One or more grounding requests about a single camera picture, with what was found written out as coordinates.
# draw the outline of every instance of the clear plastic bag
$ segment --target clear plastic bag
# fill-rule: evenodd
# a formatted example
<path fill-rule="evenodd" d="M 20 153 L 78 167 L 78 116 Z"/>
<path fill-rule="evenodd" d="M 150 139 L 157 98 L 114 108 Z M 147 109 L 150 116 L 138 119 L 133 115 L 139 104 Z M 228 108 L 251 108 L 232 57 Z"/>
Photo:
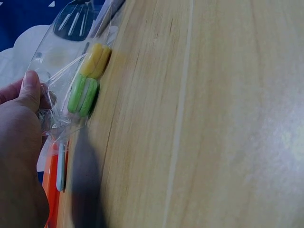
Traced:
<path fill-rule="evenodd" d="M 28 70 L 38 73 L 43 83 L 41 91 L 51 107 L 40 109 L 38 118 L 43 135 L 55 142 L 67 144 L 70 134 L 87 123 L 100 88 L 99 79 L 118 32 L 120 16 L 117 12 L 122 10 L 123 2 L 106 0 L 99 12 L 87 6 L 76 14 L 71 11 L 75 5 L 66 6 L 33 56 Z M 65 27 L 72 16 L 77 22 Z M 87 28 L 77 27 L 84 23 L 91 26 L 90 31 L 85 32 L 86 37 L 83 34 Z M 74 32 L 77 29 L 82 37 Z"/>

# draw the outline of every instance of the wood grain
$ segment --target wood grain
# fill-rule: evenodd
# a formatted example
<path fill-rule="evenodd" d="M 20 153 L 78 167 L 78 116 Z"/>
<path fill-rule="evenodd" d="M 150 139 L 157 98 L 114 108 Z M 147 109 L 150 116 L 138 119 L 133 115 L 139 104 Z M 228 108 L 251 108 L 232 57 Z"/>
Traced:
<path fill-rule="evenodd" d="M 127 0 L 58 226 L 303 227 L 303 11 Z"/>

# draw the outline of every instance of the yellow object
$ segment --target yellow object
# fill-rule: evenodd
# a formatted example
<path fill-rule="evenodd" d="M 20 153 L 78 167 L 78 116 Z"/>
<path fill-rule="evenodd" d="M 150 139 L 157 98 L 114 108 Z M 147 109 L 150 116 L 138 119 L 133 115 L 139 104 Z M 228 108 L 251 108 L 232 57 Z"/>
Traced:
<path fill-rule="evenodd" d="M 103 73 L 110 54 L 111 54 L 111 49 L 108 46 L 104 45 L 104 50 L 101 54 L 98 64 L 96 65 L 95 71 L 89 77 L 92 78 L 95 78 L 95 76 L 99 77 Z"/>
<path fill-rule="evenodd" d="M 79 73 L 83 76 L 97 79 L 105 69 L 111 49 L 100 43 L 95 43 L 85 57 Z"/>

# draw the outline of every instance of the white handle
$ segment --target white handle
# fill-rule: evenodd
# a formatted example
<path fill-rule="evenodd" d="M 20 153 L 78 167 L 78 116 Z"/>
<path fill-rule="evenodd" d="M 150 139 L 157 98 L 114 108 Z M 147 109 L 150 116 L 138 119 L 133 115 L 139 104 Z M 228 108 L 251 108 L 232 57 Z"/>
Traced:
<path fill-rule="evenodd" d="M 57 179 L 56 187 L 58 191 L 63 191 L 65 188 L 65 151 L 62 143 L 59 144 L 59 154 L 57 163 Z"/>

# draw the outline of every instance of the slotted spatula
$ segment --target slotted spatula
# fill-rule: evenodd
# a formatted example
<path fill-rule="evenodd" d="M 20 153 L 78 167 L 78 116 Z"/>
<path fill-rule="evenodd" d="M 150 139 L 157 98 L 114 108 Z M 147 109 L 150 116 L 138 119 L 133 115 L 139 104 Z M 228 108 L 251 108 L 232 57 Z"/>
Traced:
<path fill-rule="evenodd" d="M 94 20 L 90 0 L 74 0 L 67 4 L 55 20 L 54 33 L 67 40 L 83 41 L 88 36 Z"/>

